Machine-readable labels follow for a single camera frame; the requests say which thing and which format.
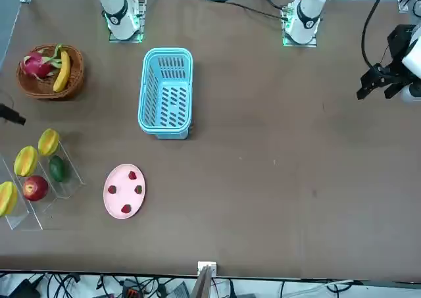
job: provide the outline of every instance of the blue plastic basket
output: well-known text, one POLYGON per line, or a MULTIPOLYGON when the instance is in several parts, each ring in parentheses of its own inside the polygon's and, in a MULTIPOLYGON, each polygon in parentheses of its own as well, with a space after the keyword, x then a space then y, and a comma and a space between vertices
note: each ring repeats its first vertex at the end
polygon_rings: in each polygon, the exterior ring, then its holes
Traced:
POLYGON ((140 83, 139 125, 159 139, 185 139, 192 108, 193 57, 184 48, 148 51, 140 83))

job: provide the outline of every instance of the acrylic divider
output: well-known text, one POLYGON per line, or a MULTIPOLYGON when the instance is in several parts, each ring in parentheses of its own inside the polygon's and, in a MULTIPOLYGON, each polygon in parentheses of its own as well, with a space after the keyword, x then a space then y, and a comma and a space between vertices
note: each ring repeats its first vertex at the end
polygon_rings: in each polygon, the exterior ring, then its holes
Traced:
POLYGON ((32 175, 38 175, 45 178, 48 182, 47 195, 39 201, 29 201, 23 195, 23 186, 27 177, 16 176, 11 172, 12 168, 6 163, 0 155, 0 183, 11 181, 18 188, 18 202, 12 213, 6 215, 6 220, 11 229, 17 230, 40 230, 43 225, 39 220, 39 215, 49 212, 50 207, 58 200, 70 198, 76 191, 85 185, 69 154, 59 142, 57 150, 49 157, 39 156, 36 169, 32 175), (60 157, 65 165, 66 176, 62 182, 55 181, 49 173, 49 162, 54 156, 60 157))
POLYGON ((7 167, 7 163, 0 156, 0 183, 12 182, 18 190, 18 200, 16 206, 10 214, 7 214, 6 221, 12 230, 41 230, 42 225, 31 204, 21 194, 21 187, 17 177, 7 167))

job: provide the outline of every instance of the white cable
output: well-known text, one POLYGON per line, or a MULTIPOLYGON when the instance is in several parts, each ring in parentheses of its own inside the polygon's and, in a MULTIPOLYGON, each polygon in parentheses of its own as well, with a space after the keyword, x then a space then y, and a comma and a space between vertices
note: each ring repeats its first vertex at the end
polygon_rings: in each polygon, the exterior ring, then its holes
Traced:
POLYGON ((314 286, 313 288, 310 288, 310 289, 295 291, 293 293, 286 293, 285 295, 282 295, 282 298, 291 298, 291 297, 295 297, 295 296, 299 296, 299 295, 305 295, 306 293, 312 293, 312 292, 318 291, 320 288, 323 288, 323 287, 326 287, 326 286, 348 284, 348 283, 353 283, 353 282, 354 282, 353 280, 340 280, 338 282, 320 284, 320 285, 314 286))

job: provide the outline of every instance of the strawberry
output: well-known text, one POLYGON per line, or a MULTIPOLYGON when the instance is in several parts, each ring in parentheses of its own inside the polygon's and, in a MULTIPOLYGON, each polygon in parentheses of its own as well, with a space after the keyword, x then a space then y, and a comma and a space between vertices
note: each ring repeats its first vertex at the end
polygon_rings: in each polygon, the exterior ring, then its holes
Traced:
POLYGON ((135 180, 135 179, 136 179, 136 173, 135 173, 135 172, 133 172, 133 171, 130 171, 130 172, 129 172, 129 179, 131 179, 131 180, 135 180))
POLYGON ((132 211, 132 207, 129 204, 125 204, 123 208, 121 208, 121 212, 124 212, 125 214, 128 214, 130 211, 132 211))
POLYGON ((114 185, 110 185, 110 186, 108 187, 108 192, 109 192, 110 194, 115 194, 115 193, 117 192, 117 188, 116 188, 114 185))
POLYGON ((141 185, 136 186, 136 188, 134 189, 134 191, 135 191, 137 194, 142 194, 142 186, 141 186, 141 185))

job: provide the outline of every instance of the floor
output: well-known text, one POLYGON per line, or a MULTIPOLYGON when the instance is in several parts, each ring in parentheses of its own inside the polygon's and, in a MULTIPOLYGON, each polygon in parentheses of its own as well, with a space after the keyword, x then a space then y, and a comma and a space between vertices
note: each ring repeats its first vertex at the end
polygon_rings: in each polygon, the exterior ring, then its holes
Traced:
MULTIPOLYGON (((1 295, 9 295, 13 289, 24 279, 29 278, 32 274, 12 274, 5 276, 0 279, 0 297, 1 295)), ((31 279, 33 282, 37 279, 38 276, 34 276, 31 279)), ((37 289, 41 292, 41 297, 47 297, 47 284, 50 275, 47 275, 39 283, 37 289)), ((68 292, 74 298, 83 297, 102 297, 105 293, 103 289, 96 290, 98 276, 82 276, 78 284, 74 285, 73 283, 69 286, 68 292)), ((117 277, 118 280, 124 280, 126 277, 117 277)), ((138 278, 139 282, 147 280, 148 278, 138 278)), ((161 278, 160 283, 167 281, 168 278, 161 278)), ((167 293, 173 291, 178 285, 182 282, 186 283, 188 291, 191 293, 195 284, 193 279, 182 279, 176 278, 169 282, 166 285, 167 293)), ((104 284, 107 290, 107 293, 115 294, 117 297, 121 293, 120 285, 110 276, 106 277, 104 284)), ((225 298, 230 294, 230 285, 228 280, 224 279, 215 279, 215 284, 218 289, 216 292, 215 288, 212 287, 210 291, 209 298, 225 298)), ((235 294, 237 296, 242 295, 242 298, 278 298, 280 296, 280 288, 282 282, 279 281, 268 281, 268 280, 233 280, 235 294)), ((316 284, 310 283, 297 283, 297 282, 286 282, 283 290, 283 298, 292 297, 292 293, 297 293, 298 291, 312 289, 316 284)), ((54 280, 51 281, 50 286, 50 297, 53 297, 58 288, 58 283, 54 280)), ((406 289, 406 288, 390 288, 390 287, 372 287, 372 286, 352 286, 349 290, 344 291, 339 294, 341 298, 415 298, 421 295, 421 289, 406 289)), ((306 293, 301 295, 293 295, 294 297, 324 297, 324 298, 334 298, 337 297, 336 294, 330 293, 325 287, 321 287, 319 290, 306 293)), ((59 294, 59 297, 64 297, 64 291, 62 290, 59 294)))
MULTIPOLYGON (((13 25, 15 18, 17 16, 18 10, 20 7, 19 0, 0 0, 0 11, 3 13, 3 19, 0 25, 0 68, 3 64, 3 59, 5 52, 7 51, 7 46, 9 38, 12 33, 13 25)), ((416 18, 413 16, 412 22, 416 22, 416 18)), ((30 275, 24 274, 14 274, 5 276, 0 279, 0 295, 8 295, 19 283, 25 278, 30 277, 30 275)), ((74 297, 96 297, 103 295, 103 291, 95 290, 97 285, 98 276, 84 276, 82 281, 77 286, 70 286, 70 293, 74 297)), ((177 279, 169 283, 168 291, 174 289, 178 284, 182 282, 181 279, 177 279)), ((226 280, 218 280, 221 282, 218 284, 218 294, 219 297, 225 297, 229 295, 229 285, 226 280)), ((44 279, 39 288, 45 292, 47 281, 44 279)), ((51 293, 54 293, 57 288, 57 283, 52 282, 51 284, 51 293)), ((187 288, 191 291, 194 286, 193 280, 186 280, 187 288)), ((280 282, 275 281, 257 281, 257 280, 234 280, 234 286, 236 293, 239 294, 248 294, 254 293, 256 296, 260 297, 279 297, 280 294, 280 282)), ((107 278, 106 280, 107 291, 109 293, 120 293, 120 286, 112 279, 107 278)), ((287 297, 287 293, 294 291, 304 290, 314 287, 314 284, 306 283, 295 283, 288 282, 284 287, 284 297, 287 297)), ((217 298, 215 290, 211 292, 211 298, 217 298)), ((312 297, 335 297, 334 294, 326 290, 326 288, 317 291, 315 294, 311 295, 312 297)), ((340 294, 340 297, 419 297, 420 292, 417 289, 397 289, 397 288, 388 288, 388 287, 366 287, 366 286, 353 286, 349 291, 343 292, 340 294)))

